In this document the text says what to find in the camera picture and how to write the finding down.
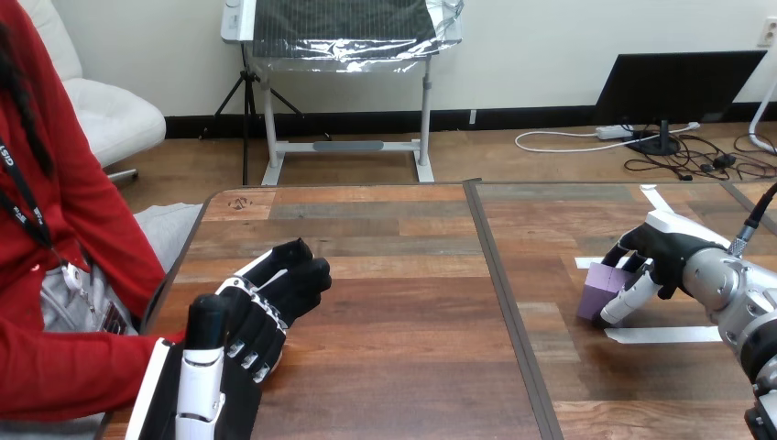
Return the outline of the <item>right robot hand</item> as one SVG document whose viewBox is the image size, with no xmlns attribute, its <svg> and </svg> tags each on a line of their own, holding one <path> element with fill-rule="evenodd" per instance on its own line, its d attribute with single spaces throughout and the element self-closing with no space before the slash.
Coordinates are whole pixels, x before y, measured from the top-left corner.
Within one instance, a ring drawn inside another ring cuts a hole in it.
<svg viewBox="0 0 777 440">
<path fill-rule="evenodd" d="M 720 234 L 674 212 L 653 210 L 641 225 L 624 233 L 603 257 L 615 267 L 629 259 L 622 269 L 630 278 L 617 296 L 594 314 L 594 323 L 605 328 L 616 325 L 654 296 L 669 299 L 681 288 L 686 263 L 708 248 L 726 249 L 730 241 Z"/>
</svg>

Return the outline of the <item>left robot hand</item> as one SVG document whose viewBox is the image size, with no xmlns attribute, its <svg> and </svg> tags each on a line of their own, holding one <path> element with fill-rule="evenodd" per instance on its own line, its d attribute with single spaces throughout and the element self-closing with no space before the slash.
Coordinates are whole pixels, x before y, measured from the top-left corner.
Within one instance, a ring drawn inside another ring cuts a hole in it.
<svg viewBox="0 0 777 440">
<path fill-rule="evenodd" d="M 332 286 L 300 238 L 275 246 L 190 305 L 183 339 L 157 340 L 125 437 L 248 439 L 262 383 L 293 323 Z"/>
</svg>

